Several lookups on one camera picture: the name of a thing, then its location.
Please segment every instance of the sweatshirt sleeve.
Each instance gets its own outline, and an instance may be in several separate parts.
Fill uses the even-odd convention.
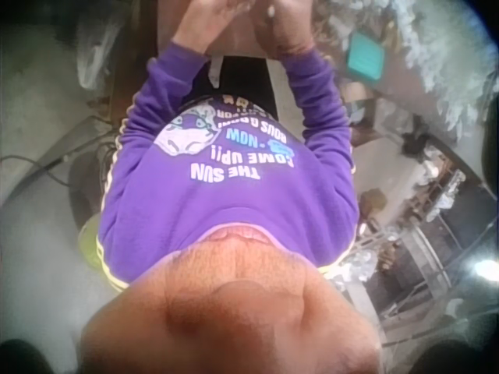
[[[159,132],[178,114],[182,99],[191,91],[193,80],[206,62],[204,56],[170,44],[148,66],[149,78],[134,96],[133,105],[123,120],[116,139],[117,152],[108,175],[102,200],[101,223],[97,235],[97,254],[104,272],[118,288],[127,284],[110,273],[104,261],[104,249],[111,246],[114,223],[127,182],[151,147]]]
[[[333,69],[317,49],[306,55],[287,57],[282,61],[295,96],[305,118],[306,146],[313,152],[331,177],[342,212],[342,227],[349,242],[355,239],[359,205],[353,186],[349,119],[333,81]]]

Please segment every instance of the cartoon character print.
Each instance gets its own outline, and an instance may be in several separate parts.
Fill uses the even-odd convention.
[[[198,154],[210,146],[221,132],[214,122],[216,114],[207,103],[190,108],[173,119],[154,143],[170,156]]]

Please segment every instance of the concrete floor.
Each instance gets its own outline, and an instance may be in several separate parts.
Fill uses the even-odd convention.
[[[76,80],[74,54],[55,42],[47,27],[13,27],[3,35],[2,64],[2,156],[15,153],[41,159],[90,114]],[[294,105],[285,72],[277,62],[269,62],[269,69],[281,121],[301,138],[303,117]],[[64,146],[81,144],[91,133],[76,131]],[[359,194],[379,187],[387,196],[399,191],[396,201],[405,197],[415,165],[398,149],[390,140],[380,139],[354,152]],[[55,173],[67,180],[72,165],[63,164]],[[21,161],[2,165],[0,204],[30,168]],[[391,175],[405,175],[404,185]],[[81,328],[115,296],[79,253],[82,218],[69,190],[46,176],[17,190],[1,213],[1,339],[28,340],[42,350],[56,372],[73,372]]]

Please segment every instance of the purple sweatshirt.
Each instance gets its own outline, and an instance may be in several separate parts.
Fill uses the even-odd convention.
[[[282,61],[305,117],[305,144],[241,97],[180,112],[205,57],[171,44],[149,66],[117,139],[102,202],[98,254],[126,288],[215,227],[252,224],[316,266],[355,237],[349,120],[317,51]]]

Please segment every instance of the blue object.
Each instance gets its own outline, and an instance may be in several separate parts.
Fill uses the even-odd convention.
[[[383,75],[384,49],[367,36],[355,32],[347,64],[350,71],[377,82]]]

